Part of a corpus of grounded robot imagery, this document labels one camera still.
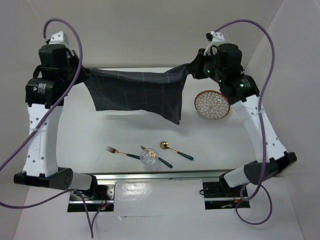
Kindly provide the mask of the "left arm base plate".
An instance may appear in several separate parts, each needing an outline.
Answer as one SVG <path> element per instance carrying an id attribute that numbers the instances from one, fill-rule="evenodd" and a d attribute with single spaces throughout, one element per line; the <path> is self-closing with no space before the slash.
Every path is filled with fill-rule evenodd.
<path id="1" fill-rule="evenodd" d="M 69 196 L 67 212 L 84 212 L 85 207 L 82 198 L 85 200 L 88 212 L 96 212 L 101 208 L 102 212 L 114 211 L 116 184 L 114 182 L 102 183 L 97 186 L 95 192 L 89 190 L 78 190 Z"/>

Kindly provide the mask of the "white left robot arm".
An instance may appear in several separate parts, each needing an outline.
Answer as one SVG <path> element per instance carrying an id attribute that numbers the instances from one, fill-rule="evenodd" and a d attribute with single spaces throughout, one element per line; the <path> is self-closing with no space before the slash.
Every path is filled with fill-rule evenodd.
<path id="1" fill-rule="evenodd" d="M 54 103 L 72 82 L 79 58 L 69 49 L 68 36 L 60 31 L 51 36 L 39 51 L 41 64 L 25 87 L 25 101 L 29 114 L 29 141 L 22 172 L 14 175 L 16 184 L 57 190 L 74 189 L 92 200 L 99 193 L 98 181 L 90 174 L 74 172 L 57 163 L 58 125 L 64 103 Z"/>

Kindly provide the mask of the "dark checked cloth napkin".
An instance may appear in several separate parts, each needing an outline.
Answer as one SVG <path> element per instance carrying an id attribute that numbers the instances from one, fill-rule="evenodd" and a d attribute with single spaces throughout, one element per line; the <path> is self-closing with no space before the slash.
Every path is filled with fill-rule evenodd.
<path id="1" fill-rule="evenodd" d="M 144 110 L 178 125 L 186 64 L 165 72 L 129 72 L 92 68 L 84 84 L 97 111 Z"/>

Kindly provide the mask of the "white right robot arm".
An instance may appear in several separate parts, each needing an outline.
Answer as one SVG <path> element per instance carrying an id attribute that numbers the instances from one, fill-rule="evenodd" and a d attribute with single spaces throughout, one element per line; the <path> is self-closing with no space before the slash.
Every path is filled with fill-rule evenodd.
<path id="1" fill-rule="evenodd" d="M 230 196 L 241 185 L 265 181 L 282 173 L 297 161 L 276 135 L 263 106 L 261 93 L 254 79 L 243 73 L 242 52 L 237 45 L 226 43 L 220 32 L 206 34 L 209 44 L 198 50 L 187 65 L 195 79 L 210 78 L 236 111 L 253 144 L 256 160 L 219 177 L 218 190 Z"/>

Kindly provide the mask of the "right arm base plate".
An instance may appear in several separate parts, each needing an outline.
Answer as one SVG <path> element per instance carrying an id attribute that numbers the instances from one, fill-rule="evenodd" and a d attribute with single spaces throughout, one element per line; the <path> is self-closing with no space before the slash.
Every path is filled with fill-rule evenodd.
<path id="1" fill-rule="evenodd" d="M 250 208 L 250 203 L 242 203 L 240 197 L 241 186 L 222 189 L 218 182 L 203 182 L 199 194 L 204 197 L 204 207 L 206 210 L 227 210 L 239 208 Z"/>

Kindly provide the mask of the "patterned round plate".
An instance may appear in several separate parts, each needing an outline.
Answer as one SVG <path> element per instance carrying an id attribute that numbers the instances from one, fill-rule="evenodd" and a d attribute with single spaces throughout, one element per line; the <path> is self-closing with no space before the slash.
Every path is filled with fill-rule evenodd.
<path id="1" fill-rule="evenodd" d="M 228 99 L 215 90 L 204 90 L 194 99 L 197 113 L 207 120 L 220 120 L 226 117 L 231 109 Z"/>

